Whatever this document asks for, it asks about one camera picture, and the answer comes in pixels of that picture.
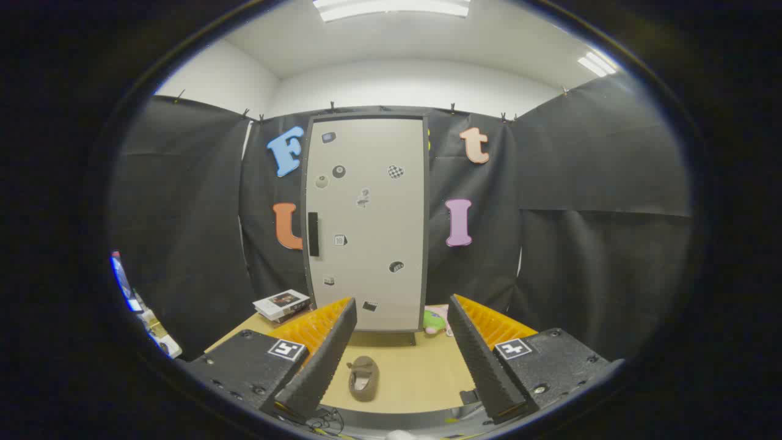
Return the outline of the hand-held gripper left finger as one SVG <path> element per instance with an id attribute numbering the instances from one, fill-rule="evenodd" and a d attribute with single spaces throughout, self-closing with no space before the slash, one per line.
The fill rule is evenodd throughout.
<path id="1" fill-rule="evenodd" d="M 183 368 L 249 411 L 305 422 L 316 416 L 356 324 L 355 299 L 343 298 L 269 334 L 241 329 Z"/>

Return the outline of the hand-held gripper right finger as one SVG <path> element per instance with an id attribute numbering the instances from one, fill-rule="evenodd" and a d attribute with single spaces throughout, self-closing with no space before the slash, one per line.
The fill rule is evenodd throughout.
<path id="1" fill-rule="evenodd" d="M 534 331 L 461 295 L 450 297 L 448 323 L 478 401 L 497 424 L 564 403 L 612 365 L 564 329 Z"/>

